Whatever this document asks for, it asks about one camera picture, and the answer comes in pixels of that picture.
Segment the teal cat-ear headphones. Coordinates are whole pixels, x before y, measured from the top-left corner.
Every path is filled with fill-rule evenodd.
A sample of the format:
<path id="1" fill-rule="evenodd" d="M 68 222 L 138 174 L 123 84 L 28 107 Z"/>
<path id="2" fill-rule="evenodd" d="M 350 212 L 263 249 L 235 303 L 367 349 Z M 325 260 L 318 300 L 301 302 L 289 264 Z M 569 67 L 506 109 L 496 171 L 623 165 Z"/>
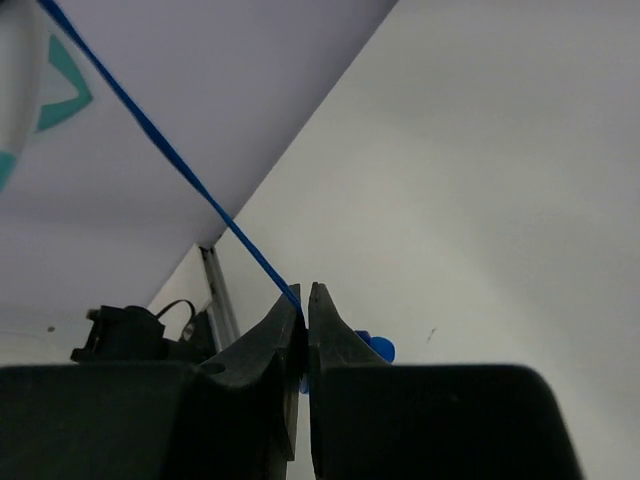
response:
<path id="1" fill-rule="evenodd" d="M 94 100 L 73 42 L 37 1 L 1 3 L 1 185 L 31 138 Z"/>

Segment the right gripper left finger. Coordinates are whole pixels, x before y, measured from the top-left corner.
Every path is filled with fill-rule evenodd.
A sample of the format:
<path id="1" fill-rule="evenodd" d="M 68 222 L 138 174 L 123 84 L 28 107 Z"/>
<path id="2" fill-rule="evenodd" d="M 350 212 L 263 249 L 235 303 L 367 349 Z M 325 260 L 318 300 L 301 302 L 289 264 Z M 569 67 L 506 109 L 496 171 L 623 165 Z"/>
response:
<path id="1" fill-rule="evenodd" d="M 295 457 L 300 288 L 200 364 L 1 371 L 5 479 L 282 479 Z"/>

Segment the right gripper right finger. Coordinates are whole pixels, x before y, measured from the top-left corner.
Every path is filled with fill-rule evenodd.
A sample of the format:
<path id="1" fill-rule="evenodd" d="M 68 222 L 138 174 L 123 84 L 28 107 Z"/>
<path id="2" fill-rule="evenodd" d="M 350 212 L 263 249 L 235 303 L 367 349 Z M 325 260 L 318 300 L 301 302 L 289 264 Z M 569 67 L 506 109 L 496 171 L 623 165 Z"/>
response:
<path id="1" fill-rule="evenodd" d="M 311 453 L 320 479 L 579 479 L 555 396 L 521 365 L 392 365 L 308 303 Z"/>

